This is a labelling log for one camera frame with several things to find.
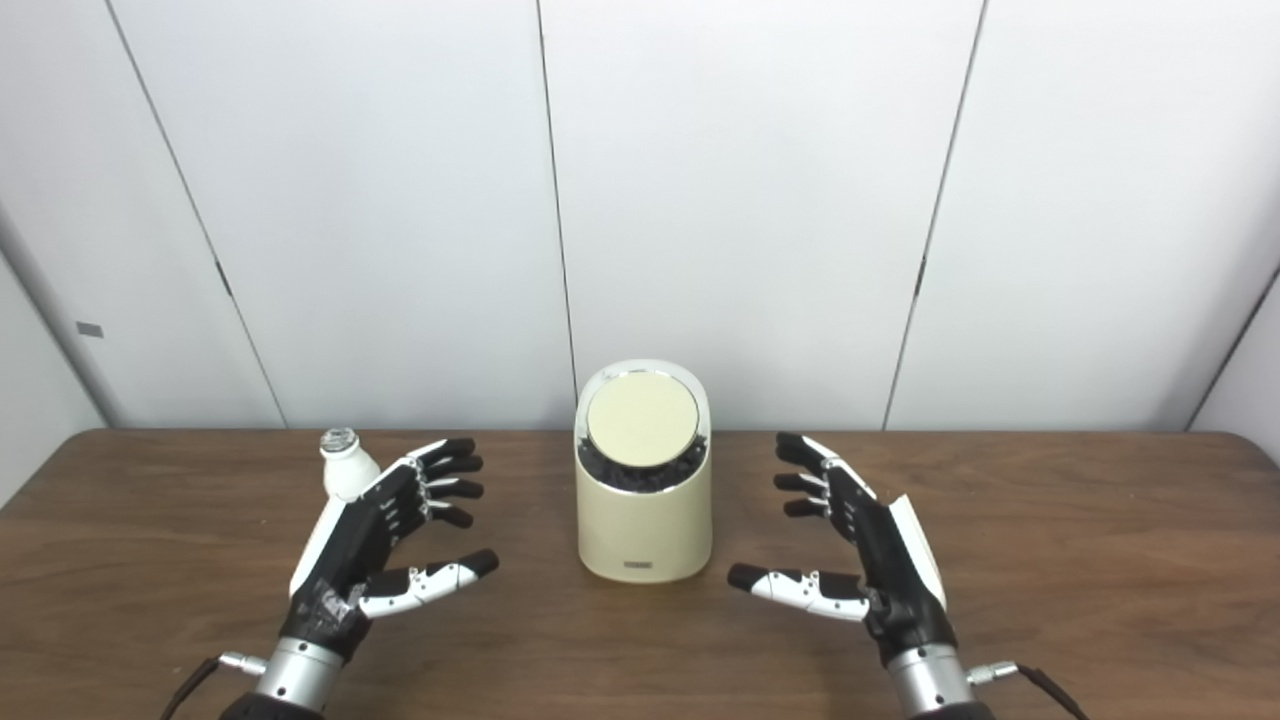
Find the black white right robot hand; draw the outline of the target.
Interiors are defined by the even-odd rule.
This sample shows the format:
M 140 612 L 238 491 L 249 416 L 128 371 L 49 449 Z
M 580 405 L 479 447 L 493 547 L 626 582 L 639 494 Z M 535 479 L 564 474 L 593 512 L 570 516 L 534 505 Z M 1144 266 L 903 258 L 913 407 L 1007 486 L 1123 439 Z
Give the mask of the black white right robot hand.
M 819 518 L 856 552 L 858 574 L 759 568 L 736 562 L 731 587 L 809 614 L 860 623 L 876 643 L 882 665 L 920 647 L 959 647 L 931 544 L 910 498 L 878 498 L 852 466 L 817 439 L 776 436 L 777 457 L 794 473 L 774 477 L 774 487 L 796 496 L 785 503 L 790 518 Z

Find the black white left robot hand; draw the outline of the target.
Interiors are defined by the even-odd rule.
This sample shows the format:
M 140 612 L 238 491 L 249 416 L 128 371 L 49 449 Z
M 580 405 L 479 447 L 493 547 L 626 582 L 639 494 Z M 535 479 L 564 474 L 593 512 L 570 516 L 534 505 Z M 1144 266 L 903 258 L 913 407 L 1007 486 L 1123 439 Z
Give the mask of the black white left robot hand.
M 329 498 L 289 584 L 291 606 L 280 635 L 349 662 L 379 618 L 420 609 L 474 584 L 499 568 L 493 550 L 389 568 L 393 550 L 430 521 L 468 528 L 474 518 L 453 497 L 480 498 L 467 479 L 483 468 L 471 438 L 416 448 L 357 486 L 344 480 Z

